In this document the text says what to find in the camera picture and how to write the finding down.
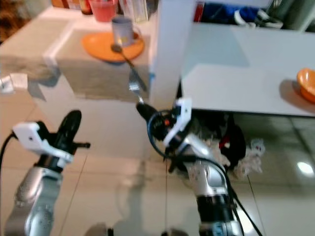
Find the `fork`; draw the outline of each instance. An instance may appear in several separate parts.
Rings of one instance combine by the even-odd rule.
[[[144,103],[143,98],[140,94],[140,86],[133,70],[131,70],[129,73],[129,90],[138,96],[138,100],[140,103]]]

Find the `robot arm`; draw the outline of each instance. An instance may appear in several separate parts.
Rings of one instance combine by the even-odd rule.
[[[191,101],[179,99],[174,108],[158,112],[153,107],[138,103],[137,110],[148,123],[148,135],[153,147],[172,160],[169,172],[184,165],[197,199],[201,236],[241,236],[242,228],[235,219],[235,205],[229,191],[229,180],[208,146],[185,130],[191,118]],[[161,153],[152,136],[163,141],[167,155]]]
[[[53,210],[60,192],[66,164],[77,148],[90,144],[74,143],[81,122],[81,112],[72,111],[62,121],[57,133],[49,133],[42,122],[24,122],[13,127],[22,146],[40,154],[15,194],[15,204],[5,225],[6,236],[48,236],[53,226]]]

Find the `white table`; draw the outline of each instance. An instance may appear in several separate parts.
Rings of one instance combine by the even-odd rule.
[[[194,25],[182,69],[183,96],[203,110],[315,116],[296,74],[315,67],[315,34]]]

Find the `beige cloth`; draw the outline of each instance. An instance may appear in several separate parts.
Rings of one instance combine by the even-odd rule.
[[[69,21],[37,18],[0,46],[1,76],[26,73],[29,80],[48,80],[54,76],[43,54],[62,33]]]
[[[74,31],[56,55],[61,73],[65,75],[74,93],[89,99],[118,99],[134,102],[137,97],[128,90],[130,67],[107,63],[90,56],[83,48],[81,39],[91,31]],[[149,43],[144,36],[145,49],[133,59],[139,75],[149,88]]]

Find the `blue cloth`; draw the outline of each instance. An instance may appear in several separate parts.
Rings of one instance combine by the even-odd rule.
[[[238,5],[206,3],[203,8],[202,21],[234,24],[234,12],[237,10],[240,10],[240,14],[246,22],[254,22],[259,9]]]

